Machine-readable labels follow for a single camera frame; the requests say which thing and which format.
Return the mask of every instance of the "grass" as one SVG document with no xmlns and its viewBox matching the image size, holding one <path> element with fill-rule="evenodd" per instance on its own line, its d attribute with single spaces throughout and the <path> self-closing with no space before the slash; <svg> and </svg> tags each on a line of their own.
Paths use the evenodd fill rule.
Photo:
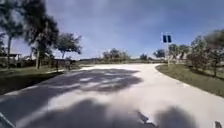
<svg viewBox="0 0 224 128">
<path fill-rule="evenodd" d="M 197 71 L 185 65 L 159 65 L 158 71 L 187 84 L 224 97 L 224 73 L 218 73 L 213 77 L 212 71 Z"/>
<path fill-rule="evenodd" d="M 59 72 L 46 73 L 49 71 L 52 69 L 46 67 L 39 70 L 34 67 L 0 70 L 0 95 L 32 86 L 61 74 Z"/>
</svg>

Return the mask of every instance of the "sign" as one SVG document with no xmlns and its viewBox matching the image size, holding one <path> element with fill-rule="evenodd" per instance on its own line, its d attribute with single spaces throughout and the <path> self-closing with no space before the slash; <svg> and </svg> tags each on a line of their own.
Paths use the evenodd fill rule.
<svg viewBox="0 0 224 128">
<path fill-rule="evenodd" d="M 172 38 L 170 35 L 163 35 L 163 43 L 172 43 Z"/>
</svg>

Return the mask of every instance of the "pole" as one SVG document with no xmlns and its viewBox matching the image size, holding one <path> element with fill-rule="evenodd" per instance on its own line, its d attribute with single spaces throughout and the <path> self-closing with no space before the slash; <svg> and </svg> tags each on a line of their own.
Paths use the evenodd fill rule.
<svg viewBox="0 0 224 128">
<path fill-rule="evenodd" d="M 166 43 L 167 44 L 167 65 L 169 67 L 170 65 L 170 56 L 169 56 L 169 43 Z"/>
</svg>

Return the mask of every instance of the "paved road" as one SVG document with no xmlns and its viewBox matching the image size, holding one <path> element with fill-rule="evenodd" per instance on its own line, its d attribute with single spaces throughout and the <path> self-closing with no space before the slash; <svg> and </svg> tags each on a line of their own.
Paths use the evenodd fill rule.
<svg viewBox="0 0 224 128">
<path fill-rule="evenodd" d="M 17 128 L 213 128 L 224 99 L 169 78 L 156 65 L 99 65 L 0 98 Z"/>
</svg>

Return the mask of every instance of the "tree trunk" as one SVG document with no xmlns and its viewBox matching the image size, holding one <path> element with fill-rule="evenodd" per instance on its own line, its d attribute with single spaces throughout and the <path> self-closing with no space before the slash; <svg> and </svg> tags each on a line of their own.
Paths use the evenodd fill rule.
<svg viewBox="0 0 224 128">
<path fill-rule="evenodd" d="M 40 50 L 37 50 L 36 69 L 40 69 Z"/>
<path fill-rule="evenodd" d="M 9 36 L 8 38 L 8 44 L 7 44 L 7 68 L 10 69 L 10 50 L 11 50 L 11 41 L 12 41 L 12 37 Z"/>
</svg>

